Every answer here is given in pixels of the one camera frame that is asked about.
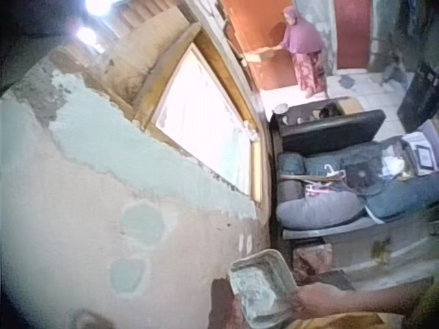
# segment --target purple hijab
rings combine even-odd
[[[323,40],[314,25],[303,19],[294,7],[286,7],[283,12],[296,19],[296,24],[287,25],[282,48],[290,53],[313,53],[324,49]]]

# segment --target wooden window frame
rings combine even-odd
[[[178,69],[184,55],[192,44],[196,46],[210,67],[210,70],[215,74],[217,80],[228,95],[228,98],[233,103],[239,117],[242,121],[247,121],[249,127],[251,127],[259,135],[259,138],[261,138],[261,132],[257,128],[257,119],[249,109],[246,100],[208,32],[203,29],[198,22],[191,24],[187,30],[177,38],[173,45],[160,57],[156,66],[146,77],[140,91],[132,103],[135,113],[132,120],[133,123],[137,125],[140,130],[147,132],[154,138],[176,148],[180,153],[186,156],[192,156],[179,144],[175,143],[170,137],[168,137],[168,135],[158,129],[152,122],[152,117],[154,116],[155,111],[159,108],[161,99],[167,88],[169,88],[168,85],[172,81],[174,72]],[[250,151],[250,198],[257,205],[261,205],[263,197],[261,147],[261,141],[253,142]],[[221,176],[218,176],[218,174],[208,167],[206,168],[219,180],[229,185],[231,189],[242,193],[236,188],[236,186],[232,185]]]

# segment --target window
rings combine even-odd
[[[250,194],[254,132],[195,45],[191,45],[168,83],[153,122],[183,149],[241,192]]]

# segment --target floral skirt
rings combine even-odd
[[[327,91],[327,80],[324,76],[324,69],[319,66],[318,55],[315,53],[293,53],[292,60],[296,79],[301,90],[309,90],[311,94]]]

